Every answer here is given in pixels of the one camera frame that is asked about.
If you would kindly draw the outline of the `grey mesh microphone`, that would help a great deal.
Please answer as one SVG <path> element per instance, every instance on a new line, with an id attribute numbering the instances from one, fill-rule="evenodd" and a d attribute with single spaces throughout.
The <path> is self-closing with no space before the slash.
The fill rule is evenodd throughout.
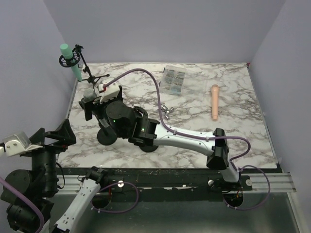
<path id="1" fill-rule="evenodd" d="M 90 88 L 84 91 L 83 99 L 85 100 L 85 102 L 93 101 L 95 98 L 97 98 L 97 94 L 94 89 Z"/>

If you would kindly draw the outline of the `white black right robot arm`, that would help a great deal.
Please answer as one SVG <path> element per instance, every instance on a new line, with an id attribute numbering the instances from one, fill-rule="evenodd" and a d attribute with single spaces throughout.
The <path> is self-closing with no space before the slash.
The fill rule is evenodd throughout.
<path id="1" fill-rule="evenodd" d="M 87 89 L 79 105 L 87 121 L 93 117 L 98 120 L 104 133 L 100 140 L 103 145 L 111 145 L 117 138 L 122 138 L 146 152 L 153 152 L 159 146 L 195 151 L 207 157 L 209 169 L 222 174 L 227 189 L 235 190 L 241 185 L 239 172 L 228 160 L 229 149 L 222 129 L 204 133 L 164 126 L 150 119 L 144 109 L 123 103 L 120 85 L 108 86 L 101 95 L 92 88 Z"/>

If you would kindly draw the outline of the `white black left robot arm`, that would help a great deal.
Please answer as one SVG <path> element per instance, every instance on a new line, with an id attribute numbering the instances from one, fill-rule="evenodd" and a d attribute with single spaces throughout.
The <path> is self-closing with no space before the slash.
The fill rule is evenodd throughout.
<path id="1" fill-rule="evenodd" d="M 30 157 L 32 162 L 30 170 L 14 170 L 0 181 L 3 185 L 0 199 L 9 203 L 6 212 L 11 229 L 22 233 L 72 233 L 95 194 L 107 188 L 105 172 L 90 168 L 70 206 L 49 228 L 54 206 L 49 198 L 61 188 L 57 184 L 56 155 L 75 143 L 76 137 L 68 119 L 54 131 L 46 132 L 40 128 L 31 137 L 18 132 L 3 139 L 1 154 Z"/>

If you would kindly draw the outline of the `mint green microphone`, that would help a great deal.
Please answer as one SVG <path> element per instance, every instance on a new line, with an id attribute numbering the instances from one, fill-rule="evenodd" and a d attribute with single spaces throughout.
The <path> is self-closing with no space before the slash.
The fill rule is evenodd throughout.
<path id="1" fill-rule="evenodd" d="M 78 63 L 80 61 L 80 55 L 76 51 L 76 48 L 71 49 L 71 47 L 64 43 L 60 45 L 61 56 L 59 57 L 59 64 L 65 68 L 71 68 L 77 81 L 82 81 L 81 71 L 78 68 Z"/>

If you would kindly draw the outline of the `silver metal bracket part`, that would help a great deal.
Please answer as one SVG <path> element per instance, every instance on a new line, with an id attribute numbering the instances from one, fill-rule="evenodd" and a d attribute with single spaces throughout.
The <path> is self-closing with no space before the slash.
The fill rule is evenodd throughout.
<path id="1" fill-rule="evenodd" d="M 162 117 L 164 119 L 169 120 L 170 119 L 170 113 L 172 113 L 173 111 L 174 111 L 173 107 L 168 108 L 165 104 L 161 105 L 161 114 L 162 114 Z"/>

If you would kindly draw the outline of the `clear plastic screw box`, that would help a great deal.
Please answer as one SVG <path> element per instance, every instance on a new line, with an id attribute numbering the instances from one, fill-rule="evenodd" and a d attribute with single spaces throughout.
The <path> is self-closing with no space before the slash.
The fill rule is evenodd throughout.
<path id="1" fill-rule="evenodd" d="M 187 70 L 185 68 L 166 65 L 159 83 L 160 92 L 180 96 L 186 75 Z"/>

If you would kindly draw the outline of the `black clip round base stand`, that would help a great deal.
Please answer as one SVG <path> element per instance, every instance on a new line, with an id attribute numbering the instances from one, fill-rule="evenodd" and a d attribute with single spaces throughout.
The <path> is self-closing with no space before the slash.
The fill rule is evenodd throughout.
<path id="1" fill-rule="evenodd" d="M 106 118 L 103 116 L 99 116 L 97 117 L 97 120 L 100 126 L 100 130 L 97 133 L 98 142 L 104 146 L 114 144 L 117 141 L 118 137 L 109 125 Z"/>

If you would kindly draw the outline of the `black tripod microphone stand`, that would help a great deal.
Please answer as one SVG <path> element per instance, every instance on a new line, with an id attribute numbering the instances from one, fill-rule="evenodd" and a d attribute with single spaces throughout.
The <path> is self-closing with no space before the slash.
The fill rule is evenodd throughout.
<path id="1" fill-rule="evenodd" d="M 76 54 L 80 57 L 80 59 L 82 59 L 83 61 L 83 64 L 84 64 L 84 68 L 82 69 L 82 71 L 84 73 L 87 73 L 88 74 L 88 78 L 86 79 L 82 79 L 82 81 L 87 81 L 88 83 L 91 83 L 93 84 L 93 87 L 95 86 L 95 84 L 97 84 L 97 82 L 101 79 L 101 78 L 104 78 L 104 77 L 109 77 L 110 74 L 105 74 L 105 75 L 101 75 L 101 76 L 98 76 L 98 77 L 95 77 L 94 75 L 92 75 L 91 71 L 90 71 L 90 68 L 89 66 L 87 65 L 87 62 L 85 61 L 84 59 L 84 56 L 82 55 L 82 49 L 84 47 L 81 46 L 81 45 L 78 45 L 76 44 L 75 45 L 75 48 L 74 48 L 74 51 L 76 52 Z"/>

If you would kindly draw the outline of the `black shock mount round stand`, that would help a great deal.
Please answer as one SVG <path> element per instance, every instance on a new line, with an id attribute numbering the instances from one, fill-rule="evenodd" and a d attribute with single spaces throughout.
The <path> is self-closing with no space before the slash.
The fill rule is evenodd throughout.
<path id="1" fill-rule="evenodd" d="M 150 119 L 147 111 L 141 107 L 134 106 L 133 109 L 136 116 L 136 124 L 129 142 L 139 146 L 144 152 L 154 152 L 158 148 L 158 146 L 154 145 L 154 139 L 156 139 L 155 130 L 159 121 Z"/>

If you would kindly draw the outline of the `peach pink microphone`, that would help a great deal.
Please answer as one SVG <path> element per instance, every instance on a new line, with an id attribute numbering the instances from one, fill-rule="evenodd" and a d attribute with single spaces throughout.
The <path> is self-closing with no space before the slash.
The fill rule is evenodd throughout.
<path id="1" fill-rule="evenodd" d="M 211 113 L 212 113 L 212 120 L 218 120 L 218 95 L 219 95 L 219 86 L 214 84 L 211 87 Z"/>

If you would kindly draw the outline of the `black front mounting rail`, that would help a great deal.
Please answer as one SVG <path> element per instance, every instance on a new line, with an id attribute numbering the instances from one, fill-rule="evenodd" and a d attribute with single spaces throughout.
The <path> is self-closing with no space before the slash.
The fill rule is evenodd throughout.
<path id="1" fill-rule="evenodd" d="M 238 183 L 225 183 L 220 172 L 207 168 L 110 168 L 101 184 L 113 202 L 222 201 L 225 194 L 253 188 L 242 175 Z"/>

